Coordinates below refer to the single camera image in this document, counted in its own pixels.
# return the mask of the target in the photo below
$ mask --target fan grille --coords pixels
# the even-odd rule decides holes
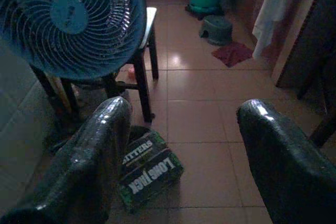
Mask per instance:
[[[124,65],[145,29],[144,0],[0,0],[0,32],[30,64],[92,79]]]

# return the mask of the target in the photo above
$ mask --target white stool seat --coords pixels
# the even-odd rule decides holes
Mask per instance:
[[[150,34],[150,31],[152,30],[152,27],[154,25],[154,20],[155,20],[155,16],[156,16],[157,11],[158,11],[158,9],[156,9],[155,7],[147,7],[147,25],[146,25],[145,34],[143,36],[143,39],[142,39],[142,42],[141,42],[141,45],[140,45],[139,49],[143,49],[148,42],[149,34]]]

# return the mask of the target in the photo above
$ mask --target tiled floor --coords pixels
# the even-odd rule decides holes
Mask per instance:
[[[234,25],[233,39],[253,49],[243,25]],[[197,224],[271,223],[249,171],[236,123],[237,107],[250,98],[263,98],[292,118],[306,133],[321,120],[291,91],[275,88],[265,62],[252,59],[228,69],[212,57],[217,47],[198,37],[201,23],[182,5],[159,6],[156,38],[160,79],[148,71],[150,96],[159,131],[185,166],[179,184],[134,216],[116,200],[108,223]],[[145,58],[150,69],[148,53]],[[127,67],[119,79],[128,79]],[[143,122],[139,96],[130,91],[133,123]]]

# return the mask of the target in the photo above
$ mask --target blue fan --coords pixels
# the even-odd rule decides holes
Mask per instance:
[[[72,80],[120,69],[145,31],[145,0],[0,0],[0,36],[34,67]]]

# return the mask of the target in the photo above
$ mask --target fan hub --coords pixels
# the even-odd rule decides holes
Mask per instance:
[[[81,33],[89,21],[88,12],[80,0],[55,0],[50,17],[58,29],[68,34]]]

